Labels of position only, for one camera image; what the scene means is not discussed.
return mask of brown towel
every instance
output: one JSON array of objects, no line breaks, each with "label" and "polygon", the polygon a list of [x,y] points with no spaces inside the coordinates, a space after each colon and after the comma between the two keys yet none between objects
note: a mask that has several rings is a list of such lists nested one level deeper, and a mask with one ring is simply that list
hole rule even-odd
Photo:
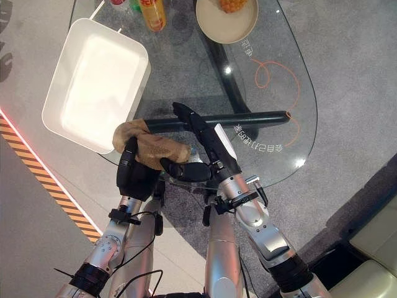
[{"label": "brown towel", "polygon": [[162,170],[160,158],[166,157],[176,163],[185,163],[190,156],[190,146],[169,138],[152,135],[143,119],[120,124],[113,135],[113,147],[123,153],[125,143],[132,137],[138,140],[135,159],[144,165]]}]

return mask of white rectangular tray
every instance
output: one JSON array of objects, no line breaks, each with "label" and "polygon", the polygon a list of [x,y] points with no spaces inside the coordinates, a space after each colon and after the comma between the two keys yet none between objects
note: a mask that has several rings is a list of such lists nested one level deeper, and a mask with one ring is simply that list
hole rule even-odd
[{"label": "white rectangular tray", "polygon": [[134,116],[149,74],[142,44],[93,20],[79,19],[58,60],[43,123],[88,149],[109,153],[114,130],[128,114]]}]

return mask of orange and black striped tape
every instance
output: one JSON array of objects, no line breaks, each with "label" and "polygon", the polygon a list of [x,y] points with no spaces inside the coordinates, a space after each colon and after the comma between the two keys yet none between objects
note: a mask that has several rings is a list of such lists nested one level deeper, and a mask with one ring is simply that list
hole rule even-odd
[{"label": "orange and black striped tape", "polygon": [[45,168],[42,161],[36,158],[34,152],[28,148],[24,140],[5,118],[0,110],[0,134],[7,143],[14,149],[28,169],[35,175],[45,190],[54,198],[55,202],[66,212],[70,219],[80,228],[83,234],[91,242],[100,238],[100,231],[95,228],[90,220],[83,214],[81,207],[77,206],[70,194],[64,192],[64,187],[53,178],[53,175]]}]

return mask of orange curve line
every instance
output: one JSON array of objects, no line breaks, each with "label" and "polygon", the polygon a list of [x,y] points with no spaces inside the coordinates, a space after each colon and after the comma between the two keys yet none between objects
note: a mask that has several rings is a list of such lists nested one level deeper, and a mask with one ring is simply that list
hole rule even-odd
[{"label": "orange curve line", "polygon": [[[298,122],[295,118],[293,118],[293,117],[291,116],[291,113],[290,113],[290,111],[297,105],[298,100],[299,100],[299,98],[300,98],[300,83],[299,83],[299,80],[298,80],[297,76],[295,75],[295,73],[294,73],[292,70],[290,70],[288,67],[286,67],[285,65],[283,65],[283,64],[281,64],[281,63],[279,63],[279,62],[276,62],[276,61],[273,61],[273,60],[267,60],[267,61],[265,61],[265,62],[260,62],[260,61],[258,61],[258,60],[256,60],[256,59],[253,59],[253,58],[252,58],[251,60],[259,64],[259,67],[257,68],[257,70],[256,70],[256,72],[255,72],[255,84],[256,84],[256,86],[257,86],[259,89],[265,89],[266,87],[268,87],[268,85],[269,85],[269,83],[270,83],[270,72],[269,72],[269,69],[266,67],[266,65],[268,65],[268,64],[275,64],[275,65],[278,65],[279,67],[281,67],[281,68],[287,70],[287,71],[290,73],[290,75],[292,75],[292,77],[293,77],[293,79],[294,79],[294,81],[295,81],[295,84],[297,85],[297,88],[298,88],[297,96],[296,96],[296,98],[295,98],[295,100],[294,100],[292,106],[290,106],[290,107],[287,109],[287,117],[296,125],[298,131],[297,131],[297,133],[295,134],[295,136],[294,136],[294,138],[292,139],[292,141],[289,142],[289,143],[287,143],[287,144],[285,145],[286,147],[289,147],[290,145],[292,145],[292,144],[297,140],[297,138],[298,138],[298,136],[299,136],[299,133],[300,133],[300,125],[299,125],[299,122]],[[260,85],[260,84],[258,83],[258,81],[257,81],[258,72],[259,72],[259,70],[260,70],[261,68],[265,69],[266,74],[267,74],[267,82],[265,83],[265,85]]]}]

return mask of yellow bottle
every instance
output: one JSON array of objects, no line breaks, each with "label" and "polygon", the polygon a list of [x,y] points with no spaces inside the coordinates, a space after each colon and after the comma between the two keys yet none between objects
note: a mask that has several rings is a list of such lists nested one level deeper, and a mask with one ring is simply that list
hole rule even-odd
[{"label": "yellow bottle", "polygon": [[166,25],[163,0],[139,0],[146,25],[152,31],[160,31]]}]

